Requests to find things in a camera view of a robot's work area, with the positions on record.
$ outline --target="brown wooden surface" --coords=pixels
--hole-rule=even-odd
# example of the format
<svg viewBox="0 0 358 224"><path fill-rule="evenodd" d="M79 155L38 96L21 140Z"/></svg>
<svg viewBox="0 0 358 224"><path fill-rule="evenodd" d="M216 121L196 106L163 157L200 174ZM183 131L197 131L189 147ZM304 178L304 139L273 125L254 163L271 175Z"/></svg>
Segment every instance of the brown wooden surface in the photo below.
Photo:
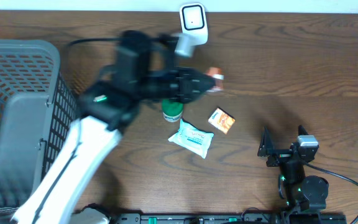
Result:
<svg viewBox="0 0 358 224"><path fill-rule="evenodd" d="M282 207L278 168L256 156L263 125L286 147L296 127L320 142L313 164L358 181L358 15L209 13L209 40L184 65L221 67L225 91L187 105L184 117L215 136L206 159L167 141L178 123L142 107L124 140L99 168L77 208L91 202L143 212L241 212ZM180 31L178 13L0 11L0 38L70 40L115 37L127 29ZM111 44L78 45L63 61L75 90L113 62ZM208 124L220 106L236 122L228 135ZM358 188L329 181L327 207L358 214Z"/></svg>

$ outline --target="small bottle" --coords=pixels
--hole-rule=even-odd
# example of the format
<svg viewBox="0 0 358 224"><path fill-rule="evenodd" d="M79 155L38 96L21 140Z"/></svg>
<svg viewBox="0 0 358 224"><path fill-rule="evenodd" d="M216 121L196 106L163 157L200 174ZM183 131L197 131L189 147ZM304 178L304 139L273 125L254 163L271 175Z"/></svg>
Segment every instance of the small bottle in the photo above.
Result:
<svg viewBox="0 0 358 224"><path fill-rule="evenodd" d="M162 100L162 115L169 122L179 121L183 114L183 103Z"/></svg>

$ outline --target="wet wipes package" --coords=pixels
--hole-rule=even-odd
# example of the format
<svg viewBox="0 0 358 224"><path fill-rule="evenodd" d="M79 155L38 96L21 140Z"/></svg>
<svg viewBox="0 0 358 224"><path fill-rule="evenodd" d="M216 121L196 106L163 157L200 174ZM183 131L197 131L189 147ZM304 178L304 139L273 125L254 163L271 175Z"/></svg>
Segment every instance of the wet wipes package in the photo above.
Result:
<svg viewBox="0 0 358 224"><path fill-rule="evenodd" d="M205 159L213 136L214 133L200 131L181 119L178 132L171 136L168 141L185 147Z"/></svg>

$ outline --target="orange snack package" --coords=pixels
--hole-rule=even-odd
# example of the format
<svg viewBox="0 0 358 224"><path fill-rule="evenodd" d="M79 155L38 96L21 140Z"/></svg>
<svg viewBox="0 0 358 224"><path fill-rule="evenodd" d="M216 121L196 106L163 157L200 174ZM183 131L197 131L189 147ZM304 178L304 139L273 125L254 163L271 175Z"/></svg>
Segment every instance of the orange snack package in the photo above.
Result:
<svg viewBox="0 0 358 224"><path fill-rule="evenodd" d="M212 116L208 119L208 122L211 123L215 128L221 130L224 134L227 134L231 126L236 120L225 113L220 108L216 109Z"/></svg>
<svg viewBox="0 0 358 224"><path fill-rule="evenodd" d="M208 92L216 92L223 90L223 75L222 70L220 68L211 67L206 72L206 74L215 79L215 86L212 89L208 90Z"/></svg>

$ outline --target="gray plastic basket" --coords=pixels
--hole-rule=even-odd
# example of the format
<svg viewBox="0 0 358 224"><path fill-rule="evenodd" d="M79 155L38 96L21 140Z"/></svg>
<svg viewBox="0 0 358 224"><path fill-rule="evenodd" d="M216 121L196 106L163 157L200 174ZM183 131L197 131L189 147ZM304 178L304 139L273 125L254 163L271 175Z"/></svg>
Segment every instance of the gray plastic basket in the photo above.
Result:
<svg viewBox="0 0 358 224"><path fill-rule="evenodd" d="M22 205L57 157L75 115L58 50L0 40L0 215Z"/></svg>

